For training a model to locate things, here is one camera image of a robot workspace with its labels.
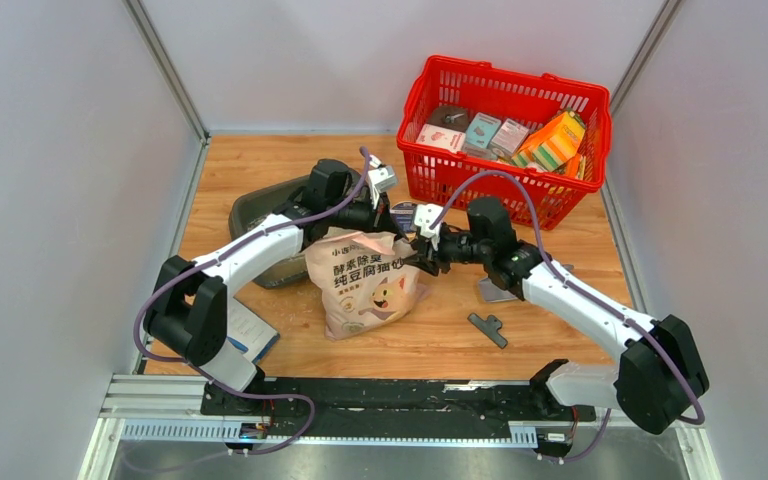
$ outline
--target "pink bag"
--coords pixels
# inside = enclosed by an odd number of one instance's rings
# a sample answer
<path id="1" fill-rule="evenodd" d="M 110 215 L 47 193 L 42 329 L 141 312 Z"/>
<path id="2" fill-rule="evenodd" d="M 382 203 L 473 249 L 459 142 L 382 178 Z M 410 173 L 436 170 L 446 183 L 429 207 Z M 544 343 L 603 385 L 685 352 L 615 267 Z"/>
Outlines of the pink bag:
<path id="1" fill-rule="evenodd" d="M 305 250 L 311 281 L 322 289 L 325 336 L 351 337 L 396 321 L 424 297 L 419 269 L 404 265 L 413 249 L 392 233 L 352 232 Z"/>

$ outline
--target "wooden tabletop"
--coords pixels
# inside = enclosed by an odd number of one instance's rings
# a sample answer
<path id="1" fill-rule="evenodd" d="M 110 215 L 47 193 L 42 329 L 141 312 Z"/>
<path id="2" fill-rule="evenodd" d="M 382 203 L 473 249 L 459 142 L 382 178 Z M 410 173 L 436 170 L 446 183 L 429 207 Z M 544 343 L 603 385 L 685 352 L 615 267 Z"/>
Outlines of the wooden tabletop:
<path id="1" fill-rule="evenodd" d="M 336 158 L 360 170 L 358 147 L 396 169 L 400 184 L 389 192 L 393 204 L 410 200 L 402 153 L 391 135 L 221 136 L 214 137 L 181 245 L 184 258 L 211 252 L 230 241 L 228 214 L 237 197 L 310 173 L 320 158 Z M 466 215 L 452 210 L 446 221 L 466 227 Z M 517 226 L 520 238 L 534 240 Z M 623 272 L 598 194 L 584 200 L 551 232 L 546 249 L 575 266 L 584 282 L 630 305 Z M 549 361 L 568 358 L 608 363 L 587 337 L 555 315 L 528 303 L 481 301 L 477 265 L 455 265 L 448 275 L 422 281 L 431 294 L 404 318 L 359 336 L 325 338 L 321 292 L 310 281 L 283 289 L 244 287 L 237 299 L 269 322 L 281 339 L 260 363 L 268 376 L 414 379 L 527 380 Z M 499 349 L 467 320 L 475 312 L 496 315 L 508 346 Z M 162 344 L 156 353 L 170 354 Z M 148 362 L 149 374 L 195 374 L 180 364 Z"/>

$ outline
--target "red plastic basket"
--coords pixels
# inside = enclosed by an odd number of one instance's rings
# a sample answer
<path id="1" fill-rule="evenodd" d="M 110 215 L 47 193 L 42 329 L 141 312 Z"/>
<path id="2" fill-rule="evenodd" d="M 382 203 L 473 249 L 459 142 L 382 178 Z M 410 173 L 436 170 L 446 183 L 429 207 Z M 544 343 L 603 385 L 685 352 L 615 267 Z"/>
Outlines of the red plastic basket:
<path id="1" fill-rule="evenodd" d="M 432 56 L 413 84 L 397 143 L 405 154 L 411 196 L 444 204 L 464 180 L 484 170 L 512 174 L 526 188 L 537 207 L 540 228 L 552 229 L 584 198 L 605 181 L 605 159 L 611 149 L 609 93 L 603 87 L 543 74 L 540 77 L 493 68 L 488 62 L 470 62 Z M 513 165 L 451 153 L 419 145 L 416 137 L 431 112 L 440 105 L 456 105 L 470 115 L 484 112 L 513 119 L 532 130 L 540 128 L 559 110 L 571 108 L 587 123 L 579 152 L 588 165 L 581 180 L 539 173 Z M 531 225 L 531 215 L 519 190 L 501 177 L 485 177 L 461 194 L 454 206 L 465 209 L 470 200 L 495 195 L 514 222 Z"/>

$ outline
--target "gray floor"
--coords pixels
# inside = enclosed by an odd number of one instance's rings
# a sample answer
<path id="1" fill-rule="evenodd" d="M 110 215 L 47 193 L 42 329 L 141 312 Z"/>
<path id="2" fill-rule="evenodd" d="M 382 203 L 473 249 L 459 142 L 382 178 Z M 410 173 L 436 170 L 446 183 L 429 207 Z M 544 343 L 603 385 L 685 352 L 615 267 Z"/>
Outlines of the gray floor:
<path id="1" fill-rule="evenodd" d="M 580 429 L 577 448 L 592 438 Z M 636 428 L 611 428 L 585 460 L 551 465 L 530 451 L 500 448 L 432 448 L 293 445 L 263 457 L 222 457 L 187 470 L 141 474 L 119 458 L 126 452 L 134 465 L 160 468 L 178 465 L 223 450 L 221 444 L 189 442 L 124 442 L 112 479 L 246 480 L 383 480 L 383 479 L 687 479 L 673 431 L 653 436 Z"/>

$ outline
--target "white wall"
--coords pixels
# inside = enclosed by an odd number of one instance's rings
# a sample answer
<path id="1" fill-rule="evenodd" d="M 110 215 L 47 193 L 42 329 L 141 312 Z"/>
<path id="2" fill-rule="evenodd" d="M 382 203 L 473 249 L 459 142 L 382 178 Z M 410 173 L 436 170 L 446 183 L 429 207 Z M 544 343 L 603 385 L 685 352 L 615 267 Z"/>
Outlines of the white wall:
<path id="1" fill-rule="evenodd" d="M 0 1 L 0 479 L 74 478 L 198 151 L 119 1 Z"/>
<path id="2" fill-rule="evenodd" d="M 663 0 L 144 0 L 211 130 L 398 127 L 429 55 L 614 88 Z"/>
<path id="3" fill-rule="evenodd" d="M 615 121 L 615 195 L 654 312 L 693 328 L 723 478 L 768 478 L 768 2 L 686 2 Z"/>

